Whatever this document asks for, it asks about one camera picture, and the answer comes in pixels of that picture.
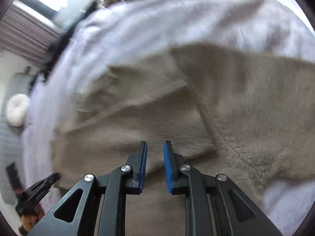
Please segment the olive brown knit sweater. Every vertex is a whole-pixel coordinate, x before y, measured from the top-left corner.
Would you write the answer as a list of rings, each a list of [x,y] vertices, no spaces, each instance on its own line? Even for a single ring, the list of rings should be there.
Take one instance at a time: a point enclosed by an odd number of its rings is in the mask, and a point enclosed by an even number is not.
[[[180,235],[184,199],[167,193],[164,141],[206,174],[225,173],[254,202],[275,177],[314,177],[314,64],[191,44],[113,63],[74,98],[52,142],[58,186],[104,175],[148,144],[144,196],[128,235]]]

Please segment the white round pleated cushion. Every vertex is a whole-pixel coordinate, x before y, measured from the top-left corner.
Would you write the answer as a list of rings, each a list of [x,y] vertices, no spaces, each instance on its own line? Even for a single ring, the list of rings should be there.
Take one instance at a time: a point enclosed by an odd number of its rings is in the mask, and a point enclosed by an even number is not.
[[[25,94],[16,94],[6,103],[5,116],[9,125],[20,127],[23,125],[31,100]]]

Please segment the grey quilted floor mat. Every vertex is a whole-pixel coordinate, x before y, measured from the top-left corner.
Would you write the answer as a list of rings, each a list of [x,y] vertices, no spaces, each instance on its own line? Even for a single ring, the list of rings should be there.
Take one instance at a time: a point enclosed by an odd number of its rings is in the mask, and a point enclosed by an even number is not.
[[[13,194],[11,184],[8,180],[6,167],[15,162],[21,183],[25,182],[25,176],[23,173],[23,147],[21,142],[23,127],[12,127],[7,123],[6,104],[8,100],[16,94],[28,95],[30,93],[30,82],[33,79],[34,76],[29,74],[14,74],[7,85],[6,93],[2,101],[0,131],[1,196],[3,201],[9,205],[15,205],[17,199]]]

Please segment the grey pleated curtain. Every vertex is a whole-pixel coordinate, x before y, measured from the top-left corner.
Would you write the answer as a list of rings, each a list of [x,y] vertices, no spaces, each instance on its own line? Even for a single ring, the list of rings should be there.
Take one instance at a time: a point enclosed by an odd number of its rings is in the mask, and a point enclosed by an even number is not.
[[[1,48],[40,67],[50,44],[61,33],[50,20],[20,1],[14,1],[1,19]]]

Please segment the lavender plush blanket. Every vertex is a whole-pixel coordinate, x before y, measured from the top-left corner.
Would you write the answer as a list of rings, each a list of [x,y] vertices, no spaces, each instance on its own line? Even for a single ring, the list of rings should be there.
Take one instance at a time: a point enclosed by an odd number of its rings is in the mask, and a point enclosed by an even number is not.
[[[75,28],[45,83],[31,94],[23,133],[26,184],[55,172],[52,142],[74,98],[119,62],[143,60],[193,44],[243,53],[299,59],[314,64],[314,35],[276,0],[133,0],[97,10]],[[312,178],[275,177],[257,204],[279,230],[292,234],[314,202],[314,185],[285,196]]]

